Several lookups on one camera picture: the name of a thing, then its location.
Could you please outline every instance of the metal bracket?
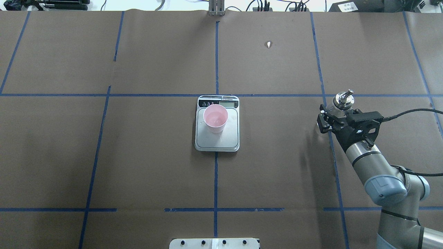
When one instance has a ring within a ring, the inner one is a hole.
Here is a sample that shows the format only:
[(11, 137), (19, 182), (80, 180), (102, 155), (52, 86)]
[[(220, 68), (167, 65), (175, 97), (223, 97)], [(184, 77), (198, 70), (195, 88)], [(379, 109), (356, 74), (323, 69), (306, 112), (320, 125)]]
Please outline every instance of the metal bracket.
[(225, 15), (225, 0), (209, 0), (209, 15), (210, 16), (224, 16)]

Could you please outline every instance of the robotic arm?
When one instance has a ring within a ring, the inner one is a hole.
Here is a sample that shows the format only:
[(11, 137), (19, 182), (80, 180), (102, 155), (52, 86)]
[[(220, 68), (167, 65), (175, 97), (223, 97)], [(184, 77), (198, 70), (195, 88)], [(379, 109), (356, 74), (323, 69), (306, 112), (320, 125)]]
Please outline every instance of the robotic arm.
[(382, 206), (377, 249), (443, 249), (443, 233), (421, 226), (417, 218), (419, 201), (430, 193), (428, 182), (391, 166), (374, 143), (380, 124), (393, 117), (352, 109), (353, 93), (340, 92), (330, 105), (320, 105), (317, 125), (321, 133), (335, 134), (366, 193)]

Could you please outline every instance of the kitchen scale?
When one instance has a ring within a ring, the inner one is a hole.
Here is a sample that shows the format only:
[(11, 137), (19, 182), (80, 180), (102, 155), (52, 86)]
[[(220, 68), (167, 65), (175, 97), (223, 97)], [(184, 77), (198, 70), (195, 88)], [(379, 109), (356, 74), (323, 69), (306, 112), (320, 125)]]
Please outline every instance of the kitchen scale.
[[(228, 111), (228, 120), (221, 133), (212, 133), (203, 120), (206, 107), (222, 105)], [(195, 148), (198, 151), (236, 152), (240, 148), (240, 101), (236, 96), (202, 95), (197, 100), (195, 115)]]

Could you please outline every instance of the white label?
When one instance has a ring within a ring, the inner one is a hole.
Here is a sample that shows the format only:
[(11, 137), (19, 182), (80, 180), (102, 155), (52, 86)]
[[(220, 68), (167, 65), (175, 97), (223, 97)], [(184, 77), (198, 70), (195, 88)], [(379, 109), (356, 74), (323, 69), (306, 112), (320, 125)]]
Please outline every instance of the white label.
[(342, 12), (351, 12), (354, 10), (358, 10), (357, 6), (355, 6), (354, 2), (345, 3), (345, 4), (339, 4), (338, 7)]

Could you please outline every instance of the white bracket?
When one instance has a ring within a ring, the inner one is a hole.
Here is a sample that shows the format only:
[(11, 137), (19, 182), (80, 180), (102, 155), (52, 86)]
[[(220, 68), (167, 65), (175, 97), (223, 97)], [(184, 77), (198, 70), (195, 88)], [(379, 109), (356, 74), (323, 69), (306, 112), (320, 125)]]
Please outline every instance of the white bracket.
[(209, 0), (209, 15), (210, 16), (224, 16), (225, 15), (225, 0)]
[(260, 249), (254, 238), (173, 239), (169, 249)]

